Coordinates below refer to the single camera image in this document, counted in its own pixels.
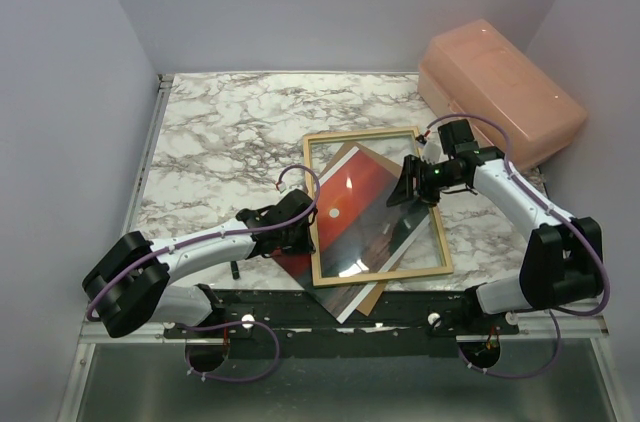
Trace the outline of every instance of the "orange container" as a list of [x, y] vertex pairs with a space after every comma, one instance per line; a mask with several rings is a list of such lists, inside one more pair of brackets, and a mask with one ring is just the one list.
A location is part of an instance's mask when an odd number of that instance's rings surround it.
[[[521, 170], [569, 145], [587, 118], [585, 109], [485, 20], [431, 40], [420, 63], [418, 92], [437, 116], [468, 112], [503, 127]], [[499, 132], [469, 122], [481, 142], [505, 149]]]

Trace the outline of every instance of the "wooden frame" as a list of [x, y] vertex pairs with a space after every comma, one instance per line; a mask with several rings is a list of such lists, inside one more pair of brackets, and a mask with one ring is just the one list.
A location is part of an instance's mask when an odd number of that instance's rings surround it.
[[[413, 140], [420, 135], [420, 131], [417, 127], [400, 127], [392, 129], [370, 129], [370, 130], [358, 130], [353, 132], [328, 132], [321, 134], [305, 135], [303, 138], [303, 151], [304, 162], [307, 167], [312, 166], [312, 149], [311, 145], [315, 142], [322, 142], [326, 144], [340, 143], [340, 142], [354, 142], [360, 140], [371, 140], [389, 137], [402, 137], [410, 135]], [[418, 148], [414, 142], [414, 152], [418, 154]], [[307, 183], [307, 189], [309, 194], [313, 196], [315, 194], [315, 185], [309, 174], [305, 176]], [[443, 261], [443, 265], [440, 267], [430, 267], [425, 269], [410, 269], [410, 270], [392, 270], [388, 272], [376, 272], [373, 274], [360, 274], [352, 275], [350, 277], [322, 277], [322, 266], [320, 264], [320, 254], [315, 252], [311, 255], [311, 268], [313, 274], [313, 285], [316, 287], [327, 287], [335, 285], [345, 284], [359, 284], [367, 282], [380, 282], [385, 280], [397, 280], [397, 279], [409, 279], [414, 277], [425, 277], [432, 275], [446, 275], [453, 273], [453, 263], [451, 261], [451, 253], [449, 252], [449, 244], [447, 242], [444, 226], [442, 225], [442, 217], [437, 207], [429, 209], [431, 216], [432, 227], [435, 230], [436, 238], [438, 241], [438, 247], [440, 249], [440, 256]], [[318, 226], [313, 224], [311, 226], [311, 238], [316, 247], [319, 247], [318, 243]]]

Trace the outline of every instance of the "cable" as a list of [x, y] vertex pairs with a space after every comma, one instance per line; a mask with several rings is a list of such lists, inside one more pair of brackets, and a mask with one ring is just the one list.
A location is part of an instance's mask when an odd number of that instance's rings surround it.
[[253, 324], [253, 325], [257, 325], [259, 327], [262, 327], [267, 332], [269, 332], [269, 335], [273, 339], [273, 342], [274, 342], [274, 345], [275, 345], [275, 353], [273, 355], [273, 361], [271, 362], [269, 367], [267, 367], [264, 371], [260, 372], [258, 375], [252, 375], [252, 376], [249, 376], [249, 377], [238, 377], [238, 378], [236, 378], [236, 377], [224, 377], [222, 375], [212, 374], [211, 372], [198, 372], [191, 365], [191, 359], [190, 359], [190, 355], [191, 354], [189, 353], [189, 350], [187, 349], [187, 351], [185, 353], [185, 361], [186, 361], [187, 365], [189, 366], [189, 371], [187, 372], [187, 375], [189, 375], [191, 373], [199, 375], [200, 377], [202, 377], [202, 381], [203, 382], [204, 382], [204, 379], [211, 379], [211, 380], [217, 380], [219, 382], [229, 382], [229, 383], [232, 383], [232, 384], [247, 384], [247, 383], [250, 383], [250, 382], [255, 382], [255, 381], [260, 380], [260, 379], [264, 379], [268, 375], [272, 374], [275, 371], [275, 369], [278, 367], [278, 364], [280, 362], [280, 342], [278, 341], [278, 336], [276, 335], [276, 333], [267, 324], [263, 324], [262, 322], [258, 322], [257, 320], [255, 320], [255, 321], [241, 321], [241, 320], [238, 320], [238, 321], [235, 321], [235, 322], [227, 322], [227, 323], [219, 324], [219, 325], [211, 325], [209, 327], [189, 327], [189, 326], [181, 325], [180, 328], [181, 329], [185, 329], [185, 330], [191, 330], [193, 332], [208, 332], [210, 330], [220, 330], [220, 329], [226, 329], [228, 327], [236, 327], [238, 325], [247, 325], [247, 324]]
[[458, 355], [464, 361], [464, 363], [467, 364], [467, 368], [474, 370], [480, 374], [488, 375], [489, 377], [496, 377], [498, 379], [509, 379], [509, 380], [531, 379], [533, 377], [537, 377], [538, 375], [546, 372], [547, 370], [552, 368], [554, 365], [556, 365], [560, 357], [560, 352], [562, 352], [562, 334], [560, 333], [560, 324], [558, 324], [558, 319], [556, 319], [556, 316], [553, 314], [553, 312], [549, 311], [549, 315], [551, 316], [551, 320], [553, 321], [553, 325], [555, 326], [555, 329], [556, 329], [556, 337], [557, 337], [556, 347], [553, 351], [553, 356], [551, 357], [551, 360], [547, 362], [545, 365], [543, 365], [542, 367], [540, 367], [539, 369], [533, 370], [531, 372], [527, 372], [526, 374], [505, 374], [503, 372], [495, 372], [493, 370], [481, 369], [480, 367], [473, 365], [471, 362], [469, 362], [469, 359], [467, 359], [467, 357], [464, 355], [460, 347], [458, 347]]
[[[259, 234], [259, 233], [268, 232], [268, 231], [271, 231], [271, 230], [279, 230], [279, 229], [287, 227], [287, 226], [289, 226], [291, 224], [295, 224], [296, 222], [298, 222], [299, 220], [302, 220], [305, 217], [308, 217], [309, 214], [313, 211], [313, 209], [315, 209], [315, 207], [316, 207], [316, 205], [318, 203], [318, 198], [320, 196], [320, 179], [318, 179], [318, 176], [310, 168], [305, 167], [304, 165], [301, 165], [301, 164], [294, 164], [294, 165], [290, 165], [289, 167], [285, 168], [282, 172], [280, 172], [280, 176], [278, 177], [278, 182], [276, 183], [276, 185], [279, 185], [282, 182], [282, 177], [284, 177], [284, 174], [286, 174], [287, 172], [289, 172], [292, 169], [304, 170], [305, 172], [310, 174], [311, 177], [313, 178], [313, 181], [314, 181], [314, 183], [316, 185], [316, 191], [315, 191], [315, 195], [314, 195], [313, 201], [311, 202], [311, 205], [309, 205], [309, 207], [307, 207], [301, 214], [296, 215], [295, 217], [293, 217], [293, 218], [291, 218], [291, 219], [289, 219], [289, 220], [287, 220], [285, 222], [281, 222], [281, 223], [275, 224], [275, 225], [269, 225], [267, 227], [256, 227], [256, 228], [253, 228], [253, 229], [229, 230], [228, 232], [224, 233], [224, 236], [226, 237], [226, 236], [230, 236], [230, 235]], [[220, 238], [222, 236], [223, 236], [223, 234], [221, 232], [214, 232], [214, 233], [211, 233], [211, 234], [200, 235], [198, 237], [193, 237], [191, 239], [187, 239], [187, 240], [184, 240], [182, 242], [178, 242], [177, 244], [175, 244], [173, 246], [173, 248], [182, 249], [182, 248], [187, 247], [189, 245], [197, 244], [199, 242], [204, 242], [205, 240], [217, 239], [217, 238]], [[163, 254], [168, 253], [170, 250], [172, 250], [172, 249], [170, 249], [169, 247], [163, 247], [162, 249], [158, 249], [158, 250], [156, 250], [154, 252], [151, 252], [150, 254], [147, 254], [147, 255], [139, 258], [138, 260], [133, 262], [131, 265], [129, 265], [128, 267], [123, 269], [122, 272], [120, 272], [109, 283], [107, 283], [107, 285], [105, 285], [102, 288], [102, 290], [100, 292], [98, 292], [98, 294], [89, 303], [89, 306], [87, 307], [87, 312], [85, 314], [87, 319], [90, 320], [91, 322], [99, 322], [100, 321], [100, 317], [95, 317], [93, 315], [93, 311], [96, 309], [96, 307], [98, 306], [100, 301], [104, 298], [104, 296], [111, 289], [113, 289], [113, 287], [115, 287], [118, 284], [118, 282], [120, 282], [127, 275], [129, 275], [129, 272], [141, 267], [142, 265], [144, 265], [146, 262], [148, 262], [149, 260], [153, 259], [154, 257], [158, 257], [159, 255], [163, 255]]]
[[507, 134], [507, 132], [498, 124], [496, 124], [492, 120], [487, 119], [486, 117], [482, 117], [480, 115], [474, 115], [474, 114], [466, 114], [466, 113], [449, 114], [449, 115], [444, 115], [442, 117], [438, 117], [437, 119], [429, 123], [429, 125], [427, 125], [427, 133], [430, 132], [431, 127], [433, 127], [435, 124], [443, 120], [451, 119], [451, 118], [460, 118], [460, 117], [479, 120], [481, 122], [484, 122], [485, 124], [490, 125], [494, 129], [496, 129], [498, 132], [500, 132], [500, 135], [502, 135], [506, 143], [504, 167], [505, 167], [505, 170], [507, 171], [507, 174], [511, 177], [511, 179], [515, 182], [515, 184], [525, 194], [527, 194], [531, 199], [533, 199], [533, 201], [538, 206], [540, 206], [545, 212], [551, 214], [560, 223], [565, 225], [571, 231], [574, 237], [580, 241], [580, 243], [584, 246], [584, 248], [589, 253], [593, 261], [596, 263], [596, 267], [600, 272], [600, 277], [602, 277], [602, 285], [603, 285], [602, 299], [600, 300], [600, 303], [598, 304], [598, 306], [595, 307], [594, 309], [587, 310], [584, 312], [572, 310], [572, 309], [565, 309], [564, 307], [557, 307], [557, 310], [560, 312], [564, 312], [566, 314], [576, 315], [576, 316], [591, 316], [591, 315], [597, 315], [600, 312], [602, 312], [607, 306], [607, 304], [609, 303], [609, 298], [611, 297], [611, 282], [609, 281], [609, 275], [607, 274], [607, 270], [602, 262], [602, 259], [600, 258], [598, 253], [595, 251], [593, 246], [589, 243], [589, 241], [585, 238], [585, 236], [582, 235], [582, 233], [571, 223], [570, 220], [568, 220], [566, 217], [559, 214], [553, 207], [547, 206], [545, 201], [542, 198], [540, 198], [537, 192], [535, 190], [531, 190], [528, 187], [528, 185], [520, 178], [519, 172], [513, 167], [513, 164], [510, 161], [510, 156], [512, 154], [512, 142], [511, 142], [511, 137], [509, 137], [509, 134]]

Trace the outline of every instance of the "purple cable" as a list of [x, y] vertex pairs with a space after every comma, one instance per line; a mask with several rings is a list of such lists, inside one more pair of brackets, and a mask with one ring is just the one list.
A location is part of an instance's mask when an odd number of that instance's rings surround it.
[[274, 345], [276, 347], [276, 351], [275, 351], [275, 354], [273, 355], [273, 361], [271, 362], [269, 367], [267, 367], [264, 371], [262, 371], [258, 375], [252, 375], [250, 377], [238, 377], [238, 378], [235, 378], [235, 377], [224, 377], [224, 376], [221, 376], [221, 375], [212, 374], [211, 372], [198, 372], [191, 365], [191, 359], [190, 359], [190, 355], [191, 354], [189, 353], [189, 350], [187, 349], [187, 351], [185, 353], [185, 361], [187, 362], [187, 365], [189, 366], [189, 372], [187, 372], [187, 375], [189, 373], [193, 372], [194, 374], [199, 375], [201, 377], [204, 377], [206, 379], [217, 380], [219, 382], [229, 382], [229, 383], [232, 383], [232, 384], [247, 384], [247, 383], [250, 383], [250, 382], [255, 382], [255, 381], [260, 380], [260, 379], [264, 379], [268, 375], [272, 374], [273, 371], [275, 371], [275, 369], [278, 367], [278, 364], [280, 362], [280, 342], [278, 342], [278, 336], [276, 335], [276, 333], [267, 324], [263, 324], [262, 322], [258, 322], [257, 320], [255, 320], [255, 321], [246, 321], [246, 322], [238, 320], [238, 321], [235, 321], [235, 322], [227, 322], [225, 324], [211, 325], [209, 327], [189, 327], [189, 326], [181, 325], [180, 328], [185, 329], [185, 330], [191, 330], [193, 332], [208, 332], [210, 330], [220, 330], [220, 329], [225, 329], [227, 327], [236, 327], [238, 325], [248, 325], [248, 324], [257, 325], [259, 327], [262, 327], [267, 332], [269, 332], [269, 335], [273, 339]]
[[602, 300], [600, 301], [598, 306], [595, 307], [594, 309], [587, 310], [587, 311], [584, 311], [584, 312], [580, 312], [580, 311], [577, 311], [577, 310], [571, 310], [571, 309], [565, 309], [563, 307], [557, 307], [556, 309], [558, 311], [560, 311], [560, 312], [564, 312], [564, 313], [570, 314], [570, 315], [577, 315], [577, 316], [591, 316], [591, 315], [597, 315], [600, 312], [602, 312], [605, 309], [605, 307], [607, 306], [607, 304], [609, 303], [609, 298], [611, 296], [611, 283], [609, 281], [609, 275], [607, 274], [607, 270], [605, 269], [604, 264], [602, 263], [602, 259], [600, 259], [600, 256], [595, 251], [595, 249], [591, 246], [589, 241], [585, 238], [584, 235], [582, 235], [580, 233], [580, 231], [571, 223], [570, 220], [568, 220], [566, 217], [563, 217], [555, 209], [548, 207], [546, 205], [545, 201], [538, 196], [537, 192], [534, 191], [534, 190], [531, 190], [527, 186], [527, 184], [525, 184], [522, 181], [522, 179], [520, 179], [520, 174], [516, 170], [514, 170], [513, 165], [511, 164], [511, 161], [509, 160], [510, 156], [511, 156], [511, 153], [512, 153], [512, 143], [511, 143], [511, 138], [509, 137], [509, 134], [507, 134], [507, 132], [502, 127], [500, 127], [498, 124], [496, 124], [495, 122], [487, 119], [486, 117], [482, 117], [480, 115], [474, 115], [474, 114], [464, 114], [464, 113], [463, 114], [449, 114], [449, 115], [444, 115], [442, 117], [438, 117], [433, 122], [431, 122], [429, 125], [427, 125], [427, 130], [431, 129], [431, 127], [433, 127], [438, 122], [441, 122], [441, 121], [446, 120], [446, 119], [459, 118], [459, 117], [463, 117], [463, 118], [467, 118], [467, 119], [479, 120], [481, 122], [484, 122], [485, 124], [490, 125], [494, 129], [496, 129], [498, 132], [500, 132], [500, 134], [502, 135], [502, 137], [504, 138], [505, 143], [506, 143], [505, 157], [504, 157], [504, 167], [505, 167], [505, 170], [507, 171], [507, 174], [509, 174], [509, 176], [516, 183], [516, 185], [525, 194], [527, 194], [529, 197], [531, 197], [531, 199], [533, 199], [533, 201], [536, 204], [538, 204], [538, 206], [540, 206], [545, 212], [548, 212], [553, 217], [555, 217], [560, 223], [565, 225], [571, 231], [571, 233], [574, 235], [574, 237], [580, 241], [580, 243], [584, 246], [584, 248], [587, 250], [587, 252], [591, 256], [591, 258], [596, 263], [596, 267], [598, 268], [598, 271], [600, 272], [600, 276], [602, 277], [602, 285], [603, 285]]
[[[280, 177], [278, 177], [278, 182], [276, 183], [276, 186], [278, 186], [282, 182], [282, 177], [284, 177], [284, 174], [286, 174], [287, 172], [289, 172], [292, 169], [302, 169], [302, 170], [304, 170], [305, 172], [307, 172], [308, 174], [311, 175], [311, 177], [313, 178], [314, 183], [316, 184], [316, 193], [315, 193], [315, 196], [313, 198], [313, 202], [311, 202], [311, 205], [309, 205], [309, 207], [307, 207], [307, 209], [304, 212], [302, 212], [299, 215], [296, 215], [295, 217], [293, 217], [292, 219], [287, 220], [286, 222], [281, 222], [281, 223], [275, 224], [275, 225], [269, 225], [267, 227], [257, 227], [257, 228], [253, 228], [253, 229], [229, 230], [228, 232], [224, 233], [224, 236], [226, 237], [226, 236], [230, 236], [230, 235], [258, 234], [258, 233], [261, 233], [261, 232], [268, 232], [270, 230], [278, 230], [278, 229], [282, 229], [284, 227], [287, 227], [287, 226], [289, 226], [291, 224], [295, 224], [299, 220], [302, 220], [303, 218], [308, 217], [309, 214], [316, 207], [316, 204], [318, 203], [318, 197], [320, 196], [320, 180], [318, 179], [318, 176], [315, 174], [315, 172], [313, 170], [311, 170], [310, 168], [305, 167], [304, 165], [301, 165], [301, 164], [294, 164], [294, 165], [290, 165], [289, 167], [285, 168], [282, 172], [280, 172]], [[205, 240], [217, 239], [219, 237], [222, 237], [222, 235], [223, 234], [221, 232], [214, 232], [212, 234], [200, 235], [198, 237], [193, 237], [192, 239], [187, 239], [187, 240], [184, 240], [182, 242], [179, 242], [179, 243], [175, 244], [175, 248], [176, 249], [182, 249], [182, 248], [187, 247], [187, 246], [192, 245], [192, 244], [197, 244], [199, 242], [204, 242]], [[99, 322], [100, 321], [100, 317], [94, 317], [93, 311], [96, 309], [96, 307], [98, 306], [100, 301], [103, 299], [103, 297], [111, 289], [113, 289], [113, 287], [115, 287], [116, 284], [118, 284], [118, 282], [120, 282], [122, 279], [124, 279], [129, 274], [129, 272], [131, 272], [132, 270], [137, 269], [138, 267], [142, 266], [143, 264], [148, 262], [150, 259], [153, 259], [154, 257], [157, 257], [159, 255], [166, 254], [168, 252], [169, 252], [169, 247], [163, 247], [162, 249], [158, 249], [158, 250], [156, 250], [154, 252], [151, 252], [150, 254], [147, 254], [147, 255], [139, 258], [138, 260], [133, 262], [131, 265], [129, 265], [127, 268], [125, 268], [122, 272], [120, 272], [118, 275], [116, 275], [107, 285], [105, 285], [102, 288], [102, 290], [100, 292], [98, 292], [98, 294], [93, 298], [93, 300], [91, 301], [91, 303], [87, 307], [87, 312], [86, 312], [87, 319], [90, 320], [91, 322]]]
[[460, 347], [458, 347], [458, 355], [464, 361], [464, 363], [467, 364], [467, 367], [469, 369], [475, 370], [480, 374], [488, 375], [489, 377], [497, 377], [498, 379], [509, 379], [509, 380], [531, 379], [533, 377], [537, 377], [538, 375], [543, 374], [544, 372], [552, 368], [554, 365], [556, 365], [560, 357], [560, 352], [562, 352], [562, 335], [560, 334], [560, 324], [558, 324], [558, 319], [556, 319], [556, 316], [553, 314], [553, 312], [549, 311], [549, 315], [551, 316], [551, 320], [553, 320], [553, 325], [556, 328], [556, 336], [557, 336], [556, 348], [553, 351], [553, 356], [551, 357], [551, 360], [547, 362], [545, 365], [543, 365], [542, 367], [540, 367], [539, 369], [533, 370], [526, 374], [505, 374], [502, 372], [495, 372], [492, 370], [486, 370], [486, 369], [481, 369], [480, 367], [476, 367], [471, 362], [469, 362], [469, 359], [467, 359], [467, 357], [464, 355]]

